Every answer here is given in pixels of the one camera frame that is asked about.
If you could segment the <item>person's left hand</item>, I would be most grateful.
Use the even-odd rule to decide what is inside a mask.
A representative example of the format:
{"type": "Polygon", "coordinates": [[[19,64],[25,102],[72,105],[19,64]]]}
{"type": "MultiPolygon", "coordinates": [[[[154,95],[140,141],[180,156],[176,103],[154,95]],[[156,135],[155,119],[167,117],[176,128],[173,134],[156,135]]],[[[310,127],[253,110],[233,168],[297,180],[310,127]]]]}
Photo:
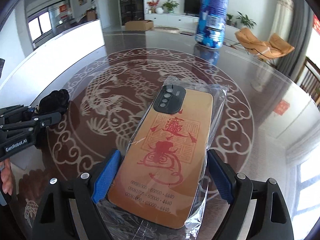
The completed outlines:
{"type": "Polygon", "coordinates": [[[1,181],[2,181],[2,190],[5,194],[12,195],[14,189],[14,175],[11,169],[10,159],[5,159],[1,162],[1,181]]]}

